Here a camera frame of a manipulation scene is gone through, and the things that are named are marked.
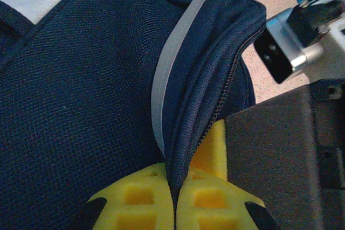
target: zipper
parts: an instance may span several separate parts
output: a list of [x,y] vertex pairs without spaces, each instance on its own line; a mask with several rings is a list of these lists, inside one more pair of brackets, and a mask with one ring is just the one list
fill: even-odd
[[225,81],[225,84],[222,88],[222,91],[220,93],[220,98],[217,102],[217,105],[215,107],[215,110],[211,116],[211,119],[209,120],[209,122],[207,123],[203,133],[201,134],[201,137],[199,139],[199,142],[197,144],[197,146],[195,147],[195,150],[194,150],[194,154],[196,152],[196,150],[198,149],[198,147],[200,146],[200,144],[203,142],[204,138],[206,137],[207,133],[210,131],[212,125],[215,123],[219,113],[220,113],[220,110],[222,109],[226,99],[227,99],[227,90],[229,89],[229,87],[231,86],[231,83],[232,83],[232,79],[233,79],[233,74],[235,72],[235,69],[237,68],[237,65],[238,65],[238,59],[240,57],[240,55],[243,53],[244,49],[246,49],[252,42],[254,42],[258,36],[260,34],[262,34],[262,32],[265,30],[266,28],[266,23],[258,30],[256,31],[252,36],[250,36],[248,39],[246,39],[240,46],[240,48],[238,49],[238,51],[236,52],[236,55],[233,59],[233,63],[232,63],[232,66],[231,66],[231,69],[230,69],[230,72],[226,78],[226,81]]

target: yellow foam block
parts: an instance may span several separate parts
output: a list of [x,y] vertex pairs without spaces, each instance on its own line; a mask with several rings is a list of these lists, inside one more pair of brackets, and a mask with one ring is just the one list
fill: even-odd
[[227,180],[225,122],[215,122],[195,152],[191,168],[201,169],[213,176]]
[[264,203],[254,195],[202,170],[191,168],[177,204],[177,230],[258,229],[245,202]]
[[155,164],[118,180],[89,201],[106,198],[94,230],[172,230],[174,210],[165,165]]

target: black zipper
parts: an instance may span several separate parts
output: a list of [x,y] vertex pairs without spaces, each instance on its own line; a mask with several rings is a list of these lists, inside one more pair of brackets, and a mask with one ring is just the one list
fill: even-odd
[[203,142],[204,138],[206,137],[207,133],[210,131],[212,125],[215,123],[225,101],[227,98],[227,91],[229,89],[229,87],[231,86],[231,82],[233,79],[233,74],[235,72],[235,69],[237,68],[238,65],[238,59],[240,57],[240,55],[243,53],[244,49],[246,49],[252,42],[254,42],[258,36],[260,34],[262,34],[262,32],[264,31],[264,29],[266,28],[266,23],[258,30],[256,31],[252,36],[250,36],[248,39],[246,39],[240,46],[240,48],[238,49],[238,51],[236,52],[236,55],[233,59],[233,63],[230,69],[229,74],[227,75],[225,84],[222,88],[222,92],[220,93],[220,98],[217,102],[217,105],[215,107],[215,110],[211,116],[211,119],[209,120],[209,122],[207,123],[203,133],[201,134],[201,137],[199,139],[199,142],[197,144],[197,146],[195,147],[194,153],[196,152],[196,150],[198,149],[198,147],[200,146],[200,144]]

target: zipper teeth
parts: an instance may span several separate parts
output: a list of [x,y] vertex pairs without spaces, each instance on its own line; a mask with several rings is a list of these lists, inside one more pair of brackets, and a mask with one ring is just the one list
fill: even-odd
[[238,58],[239,56],[242,54],[243,50],[252,42],[252,40],[254,38],[256,38],[259,34],[261,34],[264,29],[266,27],[266,23],[257,31],[255,32],[252,36],[250,36],[245,42],[243,42],[240,46],[240,48],[238,49],[238,51],[236,52],[236,55],[233,59],[233,63],[230,69],[230,72],[226,78],[225,84],[223,86],[222,92],[220,94],[220,98],[218,100],[218,103],[216,105],[215,111],[213,112],[210,121],[207,123],[205,130],[203,131],[199,142],[194,150],[194,153],[196,152],[196,150],[198,149],[198,147],[200,146],[200,144],[203,142],[204,138],[206,137],[207,133],[209,132],[209,130],[211,129],[212,125],[214,124],[214,122],[216,121],[220,110],[223,107],[224,102],[226,101],[227,98],[227,90],[232,82],[232,78],[233,78],[233,74],[235,72],[235,68],[237,67],[237,63],[238,63]]

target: navy mesh fabric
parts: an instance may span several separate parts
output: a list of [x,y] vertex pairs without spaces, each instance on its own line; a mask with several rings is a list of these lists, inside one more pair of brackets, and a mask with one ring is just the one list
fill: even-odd
[[[6,51],[0,64],[0,229],[64,229],[91,195],[124,176],[164,161],[151,128],[151,84],[160,51],[190,1],[63,0],[11,52]],[[203,20],[214,22],[223,11],[213,14],[211,6],[221,1],[208,0],[197,25]],[[247,20],[255,25],[246,27],[248,33],[235,41],[236,45],[260,28],[258,21],[264,9],[257,8],[256,12],[250,13],[253,17],[245,16],[245,12],[233,13],[244,19],[235,19],[234,27],[241,28]],[[222,60],[221,54],[207,58],[204,53],[211,52],[215,43],[223,43],[218,38],[232,27],[232,21],[230,17],[217,29],[212,22],[191,30],[193,34],[194,30],[205,30],[206,38],[192,46],[184,45],[178,55],[178,59],[189,61],[186,64],[191,72],[185,72],[187,77],[204,69],[210,73],[212,66],[200,70],[201,57]],[[200,138],[200,129],[210,119],[232,58],[229,52],[226,62],[219,63],[225,67],[217,83],[205,80],[199,85],[170,86],[172,93],[195,98],[197,92],[189,94],[190,87],[199,91],[215,84],[214,98],[203,103],[213,107],[196,118],[201,121],[195,138]],[[252,91],[250,83],[243,83],[247,70],[239,71],[234,82]],[[230,100],[242,107],[249,97],[241,91],[238,94]],[[193,116],[179,109],[195,113],[203,110],[199,102],[193,108],[178,96],[179,103],[170,116],[179,122],[181,114],[186,114],[193,125],[197,124],[191,121]],[[179,135],[184,129],[173,128],[177,129],[171,132],[175,141],[168,142],[168,149],[169,144],[181,144]],[[185,159],[191,153],[193,150],[188,149]],[[176,173],[178,164],[172,164],[172,154],[166,160],[174,174],[169,183],[178,189],[184,174]]]

